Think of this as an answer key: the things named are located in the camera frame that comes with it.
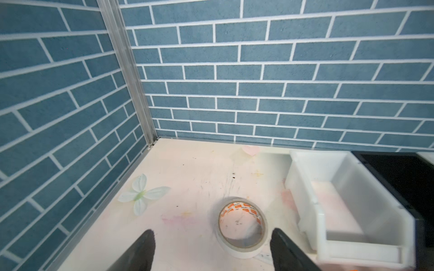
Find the white plastic container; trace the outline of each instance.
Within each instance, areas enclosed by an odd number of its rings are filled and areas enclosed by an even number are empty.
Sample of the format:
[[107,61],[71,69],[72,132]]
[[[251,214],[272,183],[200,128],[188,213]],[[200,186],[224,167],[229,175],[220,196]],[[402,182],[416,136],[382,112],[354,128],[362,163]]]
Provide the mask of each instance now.
[[411,268],[414,218],[348,151],[295,150],[291,189],[320,263]]

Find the blue tile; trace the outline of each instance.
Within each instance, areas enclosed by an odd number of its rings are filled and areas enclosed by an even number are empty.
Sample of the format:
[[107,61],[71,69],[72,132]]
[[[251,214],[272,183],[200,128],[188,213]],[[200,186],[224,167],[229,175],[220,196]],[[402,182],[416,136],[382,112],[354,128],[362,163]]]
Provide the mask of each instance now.
[[378,144],[428,148],[433,142],[434,136],[385,134]]
[[354,59],[431,59],[434,39],[361,41]]
[[223,135],[223,134],[201,134],[201,133],[178,132],[178,137],[197,138],[197,139],[206,139],[206,140],[233,141],[232,135]]
[[135,112],[133,102],[131,101],[131,102],[127,103],[125,105],[125,109],[127,110],[128,116],[131,116]]
[[241,61],[288,61],[292,44],[242,45]]
[[315,64],[265,65],[264,80],[312,80]]
[[144,137],[142,137],[128,152],[128,158],[130,160],[133,160],[134,157],[136,157],[136,155],[143,149],[145,145],[146,145],[146,140]]
[[343,10],[363,10],[369,9],[372,5],[372,0],[307,0],[304,8],[304,13],[343,11]]
[[145,67],[148,79],[182,79],[181,66],[150,66]]
[[0,42],[0,72],[49,63],[36,39]]
[[62,8],[71,31],[106,30],[101,12]]
[[137,116],[132,116],[124,124],[122,124],[116,132],[118,132],[119,137],[124,138],[129,132],[131,132],[139,124]]
[[88,59],[85,62],[92,76],[98,76],[119,68],[118,60],[114,54]]
[[89,149],[93,144],[95,144],[93,136],[89,131],[86,131],[57,150],[53,155],[62,166],[66,166],[80,154]]
[[377,81],[419,81],[429,63],[385,63],[378,73]]
[[153,118],[172,118],[170,109],[150,108]]
[[375,133],[346,132],[342,142],[374,144],[379,136]]
[[240,17],[238,0],[209,0],[152,6],[155,23],[183,23]]
[[118,88],[125,85],[125,80],[122,72],[114,73],[113,77],[115,78],[116,85],[118,86]]
[[12,271],[18,264],[4,256],[0,256],[0,268],[3,271]]
[[388,7],[411,7],[411,6],[432,6],[431,0],[379,0],[375,8]]
[[216,24],[216,42],[265,40],[267,22]]
[[257,144],[271,144],[271,138],[261,138],[261,137],[240,137],[237,136],[235,138],[236,142],[243,142],[243,143],[257,143]]
[[249,0],[244,2],[243,17],[300,13],[301,0]]
[[371,80],[378,64],[321,64],[316,80]]
[[390,152],[395,152],[397,148],[318,142],[315,145],[315,149],[362,150],[362,151],[390,151]]
[[331,38],[394,35],[405,12],[337,16]]
[[434,118],[434,104],[407,104],[400,117]]
[[355,42],[297,43],[293,60],[348,60]]
[[178,96],[153,96],[155,106],[162,107],[187,107],[187,100],[185,97]]
[[275,124],[277,114],[237,113],[237,122],[253,124]]
[[205,111],[205,110],[173,110],[175,119],[198,121],[234,122],[235,112]]
[[401,103],[363,102],[357,111],[357,115],[393,117],[401,106]]
[[259,102],[259,111],[301,112],[303,106],[304,100],[261,99]]
[[434,33],[434,12],[432,10],[413,11],[410,13],[401,31],[401,35],[432,33]]
[[78,187],[83,193],[89,192],[89,190],[99,181],[99,179],[110,170],[106,160],[101,161],[94,169],[89,172],[79,183]]
[[176,27],[160,27],[134,30],[139,46],[178,44]]
[[96,103],[0,153],[0,170],[11,175],[105,115]]
[[311,148],[313,142],[310,141],[302,141],[302,140],[284,140],[284,139],[275,139],[273,141],[273,146],[296,146],[296,147],[307,147]]
[[239,96],[280,97],[283,83],[240,83]]
[[0,109],[87,79],[89,76],[81,62],[0,79]]
[[159,137],[176,137],[175,131],[157,130],[157,135]]
[[74,111],[75,109],[76,106],[68,93],[64,92],[24,107],[18,110],[18,112],[32,129],[36,129],[71,111]]
[[216,125],[214,123],[209,123],[209,122],[192,122],[191,127],[193,128],[193,131],[199,131],[199,132],[215,133],[216,131]]
[[190,123],[188,121],[164,121],[160,120],[161,129],[185,130],[190,131]]
[[434,134],[434,121],[424,122],[417,132],[421,134]]
[[164,63],[236,62],[238,46],[161,48],[161,57]]
[[45,158],[0,189],[0,215],[18,204],[59,171],[50,158]]
[[271,21],[269,40],[325,38],[331,17]]
[[214,79],[214,66],[184,66],[185,79]]
[[255,110],[256,99],[217,98],[218,109]]
[[128,149],[136,142],[136,139],[133,134],[129,135],[126,139],[124,139],[119,146],[117,146],[108,156],[108,161],[110,164],[114,165],[119,159],[121,159],[122,155],[124,155]]
[[188,97],[190,108],[215,108],[214,98]]
[[259,80],[261,65],[218,65],[219,80]]
[[343,132],[329,131],[329,130],[315,130],[315,129],[299,129],[297,138],[312,139],[312,140],[325,140],[325,141],[338,141]]
[[99,34],[98,35],[99,42],[101,43],[102,49],[104,52],[113,51],[112,41],[108,34]]
[[419,121],[409,120],[328,117],[324,127],[365,131],[411,133],[418,124]]
[[321,127],[323,120],[323,116],[280,115],[278,124],[286,126]]
[[166,94],[166,86],[163,82],[142,82],[145,93]]
[[56,229],[18,270],[32,271],[36,268],[40,268],[50,255],[61,245],[66,237],[66,234],[61,230]]
[[338,98],[434,101],[434,85],[343,84]]
[[73,208],[81,196],[73,189],[22,235],[9,251],[24,258]]
[[138,64],[160,63],[157,49],[133,49],[134,59]]
[[180,26],[181,43],[207,43],[213,42],[213,26]]
[[120,108],[108,117],[106,117],[104,120],[100,121],[94,127],[92,127],[92,131],[95,134],[96,138],[100,140],[116,126],[118,126],[121,122],[123,122],[126,118],[127,115],[125,114],[124,109]]
[[309,101],[305,112],[352,115],[357,105],[356,101]]
[[95,35],[44,38],[42,41],[54,61],[101,53]]
[[126,26],[152,24],[149,7],[132,7],[128,9],[121,9],[121,11]]
[[102,159],[116,144],[118,138],[114,133],[93,147],[80,160],[75,162],[65,172],[60,174],[46,187],[33,196],[33,199],[43,208],[48,208],[68,188],[71,187],[81,176]]
[[112,95],[105,98],[104,104],[105,108],[107,108],[108,112],[111,112],[112,110],[115,110],[118,106],[122,105],[126,101],[128,101],[130,98],[130,94],[128,93],[128,89],[125,87]]
[[295,132],[295,128],[256,126],[255,135],[293,138]]
[[72,89],[72,95],[79,106],[83,106],[116,89],[111,76],[106,76],[81,87]]
[[218,82],[168,82],[167,87],[170,94],[186,95],[235,95],[236,83]]
[[55,7],[0,4],[1,34],[67,31]]
[[0,146],[27,134],[27,130],[12,113],[0,116]]
[[285,97],[333,98],[338,84],[288,83]]
[[0,222],[0,247],[6,246],[15,236],[17,236],[27,225],[41,214],[30,203],[25,202],[12,214]]

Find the brick wallpaper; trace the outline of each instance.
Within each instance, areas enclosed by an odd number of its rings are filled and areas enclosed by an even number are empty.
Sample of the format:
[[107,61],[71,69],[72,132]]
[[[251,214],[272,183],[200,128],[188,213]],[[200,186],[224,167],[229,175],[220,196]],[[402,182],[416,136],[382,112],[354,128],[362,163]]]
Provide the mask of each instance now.
[[160,136],[430,151],[433,0],[119,0]]
[[95,0],[0,0],[0,270],[46,270],[145,148]]

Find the masking tape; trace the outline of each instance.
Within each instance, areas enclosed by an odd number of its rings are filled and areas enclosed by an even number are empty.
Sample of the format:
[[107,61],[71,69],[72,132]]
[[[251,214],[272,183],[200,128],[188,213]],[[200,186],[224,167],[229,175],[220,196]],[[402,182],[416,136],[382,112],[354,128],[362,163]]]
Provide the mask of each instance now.
[[[258,255],[265,245],[268,232],[267,220],[261,209],[247,199],[234,198],[225,201],[220,210],[216,233],[222,248],[240,259]],[[240,234],[248,238],[231,236]]]

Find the white grout line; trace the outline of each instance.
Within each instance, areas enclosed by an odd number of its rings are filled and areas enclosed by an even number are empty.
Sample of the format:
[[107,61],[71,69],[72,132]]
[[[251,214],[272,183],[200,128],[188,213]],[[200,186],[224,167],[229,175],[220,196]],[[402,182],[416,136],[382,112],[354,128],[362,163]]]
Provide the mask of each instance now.
[[178,44],[181,44],[181,33],[179,31],[179,26],[176,26],[176,34],[178,35]]
[[289,61],[292,61],[294,59],[294,52],[296,51],[296,45],[297,45],[297,43],[294,42],[292,47],[291,47],[291,55],[289,57]]
[[240,1],[240,18],[243,18],[244,0]]
[[68,30],[68,32],[71,32],[71,29],[70,29],[70,27],[68,25],[68,22],[66,21],[65,15],[63,15],[63,12],[60,9],[60,7],[58,7],[57,10],[59,11],[60,16],[62,17],[62,20],[63,20],[63,23],[65,24],[66,29]]
[[423,80],[425,80],[427,78],[428,74],[433,69],[433,66],[434,66],[434,62],[429,65],[429,67],[427,68],[427,71],[424,73],[424,75],[422,76],[422,78],[420,79],[420,81],[423,81]]
[[270,38],[270,25],[271,20],[267,21],[267,30],[265,31],[265,40],[267,41]]
[[325,38],[328,39],[330,37],[330,34],[332,33],[333,24],[335,23],[336,16],[332,16],[330,19],[329,28],[327,29],[327,33],[325,34]]
[[152,6],[149,6],[149,13],[151,14],[152,24],[155,25],[154,12],[152,11]]
[[407,20],[408,20],[408,18],[409,18],[409,16],[410,16],[410,13],[411,13],[411,11],[407,11],[407,12],[405,13],[405,16],[404,16],[404,18],[402,19],[401,24],[400,24],[399,27],[398,27],[398,30],[396,30],[396,33],[395,33],[396,36],[398,36],[398,35],[401,34],[401,31],[402,31],[402,29],[404,28],[404,25],[405,25],[405,23],[407,22]]
[[15,115],[15,117],[24,126],[24,128],[27,130],[27,132],[33,131],[33,129],[30,127],[30,125],[27,123],[27,121],[21,116],[21,114],[18,111],[13,110],[12,114]]
[[318,74],[319,64],[316,64],[315,71],[313,73],[312,81],[315,81],[316,75]]
[[371,81],[375,81],[375,79],[377,78],[378,74],[380,73],[381,68],[383,67],[383,63],[380,63],[377,67],[377,69],[375,70],[374,75],[372,76]]

